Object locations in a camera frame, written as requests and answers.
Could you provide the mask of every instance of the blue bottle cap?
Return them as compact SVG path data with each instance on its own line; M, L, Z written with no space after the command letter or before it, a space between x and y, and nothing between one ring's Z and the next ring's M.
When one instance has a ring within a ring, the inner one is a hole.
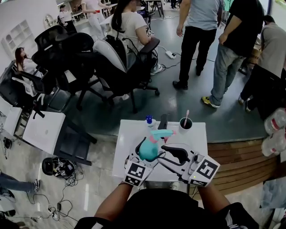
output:
M152 123L152 118L153 118L152 115L147 115L146 116L146 121L147 121L148 124Z

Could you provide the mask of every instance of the seated woman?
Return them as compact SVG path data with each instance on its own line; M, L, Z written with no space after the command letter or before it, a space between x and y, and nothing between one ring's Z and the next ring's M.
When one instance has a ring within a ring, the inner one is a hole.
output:
M26 72L33 75L37 71L37 64L28 58L27 54L24 51L24 48L17 48L15 51L16 58L16 66L18 71ZM42 78L43 74L41 72L37 72L35 76ZM29 83L30 80L24 78L24 81Z
M128 54L127 69L136 61L134 53L137 54L151 40L151 36L147 35L145 20L136 12L137 5L139 5L138 0L119 0L111 21L110 34L113 36L117 36L117 33L124 34L128 38L126 40L128 47L133 51ZM162 69L160 64L156 64L151 70L151 75L161 72Z

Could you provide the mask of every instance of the black shirt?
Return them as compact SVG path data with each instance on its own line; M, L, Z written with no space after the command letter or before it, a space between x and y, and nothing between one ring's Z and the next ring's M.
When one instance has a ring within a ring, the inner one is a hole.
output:
M237 55L249 57L257 35L262 30L264 9L259 0L234 0L229 13L227 25L233 15L242 20L242 23L229 34L224 46Z
M135 193L114 222L97 217L79 220L75 229L258 229L240 203L222 209L215 216L198 207L186 193L169 189L144 189Z

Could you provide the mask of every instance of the light blue shirt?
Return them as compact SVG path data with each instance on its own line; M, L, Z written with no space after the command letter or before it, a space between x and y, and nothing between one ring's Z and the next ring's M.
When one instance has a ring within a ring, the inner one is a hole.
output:
M218 11L223 9L224 0L192 0L186 26L202 30L218 28Z

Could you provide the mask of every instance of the yellow shoe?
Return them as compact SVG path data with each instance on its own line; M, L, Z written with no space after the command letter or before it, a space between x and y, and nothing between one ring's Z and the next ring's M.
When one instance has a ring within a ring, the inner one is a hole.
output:
M205 103L205 104L207 104L207 105L209 105L209 106L212 106L212 107L214 107L214 108L219 108L220 106L216 106L216 105L214 105L214 104L211 104L211 102L210 102L210 97L208 96L208 97L202 97L202 101Z

